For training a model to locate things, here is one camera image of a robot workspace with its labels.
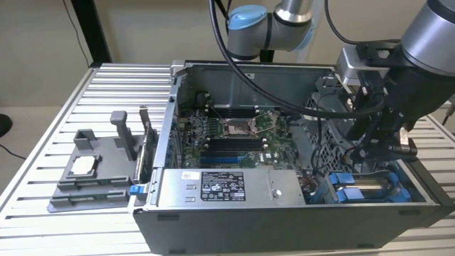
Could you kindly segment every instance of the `black power cord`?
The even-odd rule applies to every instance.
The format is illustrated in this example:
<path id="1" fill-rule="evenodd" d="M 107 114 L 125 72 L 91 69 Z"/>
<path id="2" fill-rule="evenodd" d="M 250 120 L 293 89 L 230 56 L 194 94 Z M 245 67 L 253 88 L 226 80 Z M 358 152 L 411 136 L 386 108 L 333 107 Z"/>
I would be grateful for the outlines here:
<path id="1" fill-rule="evenodd" d="M 80 51 L 83 52 L 83 55 L 84 55 L 86 64 L 87 64 L 87 67 L 90 67 L 87 55 L 86 55 L 86 52 L 84 52 L 84 49 L 83 49 L 83 45 L 80 43 L 79 32 L 78 32 L 76 25 L 74 24 L 74 21 L 72 21 L 72 18 L 71 18 L 71 14 L 70 14 L 70 11 L 68 11 L 67 3 L 66 3 L 64 0 L 62 0 L 62 1 L 63 1 L 63 5 L 64 5 L 64 10 L 67 11 L 67 15 L 68 15 L 68 18 L 70 18 L 70 21 L 71 21 L 71 24 L 72 24 L 74 31 L 76 32 L 78 44 L 79 44 Z"/>
<path id="2" fill-rule="evenodd" d="M 359 109 L 354 112 L 346 112 L 346 113 L 337 113 L 337 112 L 327 112 L 327 111 L 317 111 L 301 106 L 297 106 L 287 101 L 282 100 L 281 98 L 275 97 L 273 94 L 270 94 L 265 89 L 262 89 L 253 80 L 246 76 L 246 74 L 242 72 L 241 68 L 235 64 L 234 60 L 231 59 L 231 56 L 229 54 L 229 50 L 225 45 L 222 33 L 221 33 L 221 27 L 219 27 L 219 21 L 217 17 L 217 9 L 215 9 L 215 0 L 210 0 L 210 15 L 211 15 L 211 23 L 213 23 L 213 29 L 215 33 L 215 39 L 223 54 L 223 57 L 227 61 L 227 64 L 233 68 L 233 71 L 239 76 L 241 80 L 247 84 L 247 86 L 259 93 L 266 99 L 273 101 L 275 104 L 283 106 L 285 108 L 313 117 L 321 117 L 326 119 L 353 119 L 353 118 L 362 118 L 367 117 L 373 114 L 375 114 L 378 111 L 383 109 L 385 106 L 385 99 L 383 97 L 379 98 L 379 101 L 377 105 L 371 108 Z"/>
<path id="3" fill-rule="evenodd" d="M 2 147 L 12 156 L 15 156 L 15 157 L 18 157 L 18 158 L 26 160 L 26 157 L 24 157 L 24 156 L 19 156 L 18 154 L 12 153 L 11 150 L 10 150 L 6 146 L 3 146 L 2 144 L 0 144 L 0 147 Z"/>
<path id="4" fill-rule="evenodd" d="M 325 12 L 326 12 L 326 18 L 327 18 L 327 23 L 330 28 L 333 29 L 334 34 L 337 37 L 347 44 L 361 44 L 361 43 L 373 43 L 373 42 L 383 42 L 383 43 L 399 43 L 399 39 L 387 39 L 387 40 L 379 40 L 379 41 L 353 41 L 349 40 L 337 30 L 337 27 L 333 22 L 333 18 L 330 16 L 330 11 L 329 11 L 329 0 L 325 0 Z"/>

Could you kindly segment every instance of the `black ram slot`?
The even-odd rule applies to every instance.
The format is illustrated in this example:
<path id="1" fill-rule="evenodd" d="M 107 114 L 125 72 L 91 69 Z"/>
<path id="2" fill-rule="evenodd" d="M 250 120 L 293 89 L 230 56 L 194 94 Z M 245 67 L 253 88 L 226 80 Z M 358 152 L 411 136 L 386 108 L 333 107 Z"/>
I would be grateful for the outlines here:
<path id="1" fill-rule="evenodd" d="M 251 109 L 233 109 L 233 108 L 215 108 L 217 112 L 213 108 L 209 108 L 209 117 L 210 118 L 254 118 L 257 116 L 257 110 Z"/>
<path id="2" fill-rule="evenodd" d="M 201 152 L 202 157 L 239 157 L 239 152 L 235 151 L 203 151 Z"/>
<path id="3" fill-rule="evenodd" d="M 213 139 L 209 151 L 263 151 L 262 139 Z"/>

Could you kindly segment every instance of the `motherboard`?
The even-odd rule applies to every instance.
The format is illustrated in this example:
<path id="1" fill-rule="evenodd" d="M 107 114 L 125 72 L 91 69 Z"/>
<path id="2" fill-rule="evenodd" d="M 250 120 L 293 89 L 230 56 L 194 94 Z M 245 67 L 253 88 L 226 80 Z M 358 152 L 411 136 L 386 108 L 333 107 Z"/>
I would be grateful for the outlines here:
<path id="1" fill-rule="evenodd" d="M 301 170 L 299 151 L 281 110 L 207 105 L 179 120 L 185 168 Z"/>

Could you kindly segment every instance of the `robotic arm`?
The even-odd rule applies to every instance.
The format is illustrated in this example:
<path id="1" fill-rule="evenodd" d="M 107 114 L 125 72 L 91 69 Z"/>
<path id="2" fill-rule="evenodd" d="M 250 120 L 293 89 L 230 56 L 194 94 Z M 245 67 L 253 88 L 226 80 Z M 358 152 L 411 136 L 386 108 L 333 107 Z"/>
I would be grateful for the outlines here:
<path id="1" fill-rule="evenodd" d="M 350 113 L 315 111 L 283 102 L 261 89 L 233 61 L 254 60 L 262 49 L 291 51 L 303 48 L 313 33 L 313 1 L 283 0 L 274 13 L 257 5 L 237 8 L 230 15 L 227 49 L 215 25 L 214 1 L 210 3 L 223 56 L 243 82 L 259 94 L 305 115 L 355 119 L 347 134 L 349 139 L 362 140 L 350 155 L 354 161 L 417 156 L 417 146 L 407 132 L 418 119 L 434 112 L 455 94 L 453 0 L 427 1 L 399 43 L 349 41 L 334 30 L 341 39 L 353 44 L 343 48 L 338 62 L 343 83 L 361 86 Z"/>

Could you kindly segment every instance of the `metal case panel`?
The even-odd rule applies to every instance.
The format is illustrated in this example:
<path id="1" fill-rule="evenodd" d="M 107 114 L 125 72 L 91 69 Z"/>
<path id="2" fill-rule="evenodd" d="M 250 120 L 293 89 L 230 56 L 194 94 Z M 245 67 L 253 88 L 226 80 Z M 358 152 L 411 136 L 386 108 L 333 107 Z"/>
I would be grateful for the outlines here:
<path id="1" fill-rule="evenodd" d="M 153 253 L 379 248 L 438 209 L 430 206 L 149 211 L 134 214 Z"/>

